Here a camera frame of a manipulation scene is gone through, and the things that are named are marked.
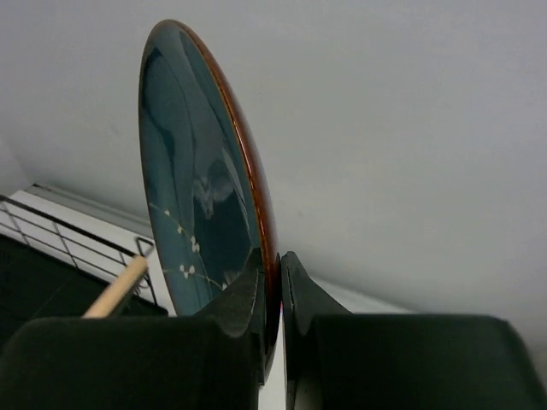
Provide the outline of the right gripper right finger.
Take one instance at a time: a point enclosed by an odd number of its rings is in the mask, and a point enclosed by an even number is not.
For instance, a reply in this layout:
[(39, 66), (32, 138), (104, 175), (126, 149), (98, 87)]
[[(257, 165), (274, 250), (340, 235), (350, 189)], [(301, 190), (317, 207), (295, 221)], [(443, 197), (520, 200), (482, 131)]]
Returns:
[(520, 335), (484, 315), (352, 313), (280, 262), (290, 409), (543, 409)]

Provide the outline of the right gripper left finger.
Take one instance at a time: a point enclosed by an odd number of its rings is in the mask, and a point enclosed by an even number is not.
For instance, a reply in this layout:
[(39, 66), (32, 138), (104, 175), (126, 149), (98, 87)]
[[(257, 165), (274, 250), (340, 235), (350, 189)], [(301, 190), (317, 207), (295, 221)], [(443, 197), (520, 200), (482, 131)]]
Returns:
[(266, 373), (264, 269), (192, 316), (46, 318), (1, 357), (4, 409), (255, 409)]

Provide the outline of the teal plate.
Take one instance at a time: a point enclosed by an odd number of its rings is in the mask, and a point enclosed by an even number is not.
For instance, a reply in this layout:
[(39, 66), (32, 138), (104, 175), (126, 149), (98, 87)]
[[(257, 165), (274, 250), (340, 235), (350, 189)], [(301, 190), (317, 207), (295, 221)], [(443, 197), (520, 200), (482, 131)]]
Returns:
[(268, 183), (243, 110), (205, 43), (163, 20), (144, 46), (138, 132), (153, 238), (174, 311), (202, 311), (258, 273), (262, 363), (279, 325), (279, 252)]

